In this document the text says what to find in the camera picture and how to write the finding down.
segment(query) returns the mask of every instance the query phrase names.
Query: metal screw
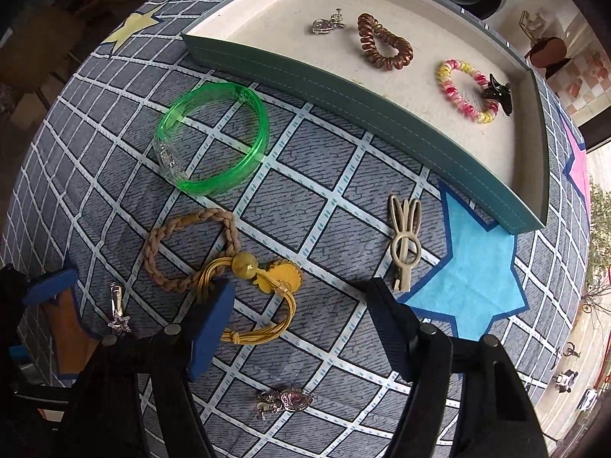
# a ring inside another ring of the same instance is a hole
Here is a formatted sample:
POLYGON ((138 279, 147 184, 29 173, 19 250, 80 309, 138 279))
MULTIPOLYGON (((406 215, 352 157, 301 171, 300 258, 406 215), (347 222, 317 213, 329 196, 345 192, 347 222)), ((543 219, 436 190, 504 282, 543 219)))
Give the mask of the metal screw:
POLYGON ((117 342, 117 336, 109 334, 102 339, 102 346, 113 346, 117 342))
POLYGON ((488 346, 493 348, 496 348, 499 345, 499 339, 494 337, 492 334, 486 334, 483 337, 483 340, 488 346))
POLYGON ((429 334, 430 336, 432 336, 437 332, 437 327, 433 326, 433 324, 431 324, 430 322, 426 322, 424 324, 420 324, 420 330, 422 330, 422 332, 424 332, 425 334, 429 334))
POLYGON ((168 336, 175 336, 180 332, 180 330, 180 324, 167 324, 163 332, 165 332, 168 336))

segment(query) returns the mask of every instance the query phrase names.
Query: pink and yellow spiral hair tie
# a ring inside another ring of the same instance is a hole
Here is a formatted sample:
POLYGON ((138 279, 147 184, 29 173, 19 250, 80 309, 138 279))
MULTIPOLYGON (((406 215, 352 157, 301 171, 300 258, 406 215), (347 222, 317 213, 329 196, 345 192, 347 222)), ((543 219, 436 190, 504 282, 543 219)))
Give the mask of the pink and yellow spiral hair tie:
POLYGON ((488 124, 492 122, 499 112, 499 103, 495 100, 484 99, 484 105, 487 107, 485 111, 479 111, 473 105, 467 102, 458 92, 456 85, 452 82, 451 72, 459 70, 466 72, 480 85, 482 91, 488 86, 488 79, 479 70, 475 69, 466 62, 459 60, 446 60, 437 71, 437 79, 445 94, 450 101, 456 105, 460 111, 467 117, 479 124, 488 124))

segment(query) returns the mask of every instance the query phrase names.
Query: pink star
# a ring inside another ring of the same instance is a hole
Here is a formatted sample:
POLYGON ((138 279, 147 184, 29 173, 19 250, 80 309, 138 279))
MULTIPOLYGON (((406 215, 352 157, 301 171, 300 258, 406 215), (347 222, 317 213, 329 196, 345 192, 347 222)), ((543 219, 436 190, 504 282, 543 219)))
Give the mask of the pink star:
POLYGON ((585 208, 588 211, 588 220, 590 220, 590 177, 588 176, 585 145, 579 145, 575 139, 575 134, 573 134, 571 128, 566 125, 566 121, 562 114, 560 112, 558 113, 572 149, 572 156, 569 157, 564 170, 569 180, 584 199, 585 208))

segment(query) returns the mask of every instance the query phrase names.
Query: silver hair clip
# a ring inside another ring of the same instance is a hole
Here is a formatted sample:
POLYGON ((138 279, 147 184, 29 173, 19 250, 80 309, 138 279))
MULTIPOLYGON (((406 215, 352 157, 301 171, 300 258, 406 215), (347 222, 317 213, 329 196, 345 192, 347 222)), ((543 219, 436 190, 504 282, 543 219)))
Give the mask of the silver hair clip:
POLYGON ((127 325, 129 317, 123 316, 123 288, 117 284, 111 284, 112 322, 108 324, 116 334, 131 332, 127 325))
POLYGON ((337 9, 337 14, 333 14, 329 19, 318 19, 312 22, 312 32, 314 34, 329 34, 335 29, 343 29, 346 24, 341 16, 341 8, 337 9))
POLYGON ((418 264, 422 257, 422 246, 418 239, 420 222, 422 220, 422 205, 420 200, 403 200, 403 205, 395 195, 390 195, 390 218, 395 229, 395 237, 390 244, 392 261, 398 268, 399 278, 395 281, 395 291, 409 292, 412 283, 412 269, 418 264), (415 257, 407 261, 409 242, 415 245, 415 257))
POLYGON ((280 411, 290 413, 304 411, 312 402, 314 398, 300 389, 285 389, 280 393, 277 391, 261 393, 257 403, 257 418, 265 420, 266 414, 280 411))

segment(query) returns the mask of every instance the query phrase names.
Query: brown braided bracelet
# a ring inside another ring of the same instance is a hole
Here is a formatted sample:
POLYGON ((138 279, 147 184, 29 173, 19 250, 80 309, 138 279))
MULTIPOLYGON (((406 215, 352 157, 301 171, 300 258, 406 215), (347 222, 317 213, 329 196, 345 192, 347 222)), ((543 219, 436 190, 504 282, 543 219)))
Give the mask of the brown braided bracelet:
MULTIPOLYGON (((155 263, 155 256, 159 251, 161 240, 171 235, 174 231, 181 231, 193 223, 204 220, 216 220, 225 226, 225 249, 219 253, 219 258, 223 256, 233 257, 239 252, 241 244, 238 238, 238 230, 233 222, 233 214, 222 208, 205 208, 192 214, 182 217, 171 218, 161 227, 155 227, 149 234, 144 245, 144 268, 149 273, 155 284, 161 286, 166 291, 185 292, 191 286, 195 286, 202 273, 201 270, 190 277, 168 279, 158 269, 155 263)), ((218 267, 215 275, 221 275, 225 267, 218 267)))
POLYGON ((409 42, 399 36, 395 36, 374 19, 373 16, 361 14, 357 21, 357 26, 360 42, 363 44, 363 50, 365 50, 365 57, 378 69, 391 71, 394 67, 397 70, 401 70, 414 59, 414 50, 409 42), (397 50, 396 55, 382 55, 376 47, 374 36, 378 36, 382 41, 395 48, 397 50))

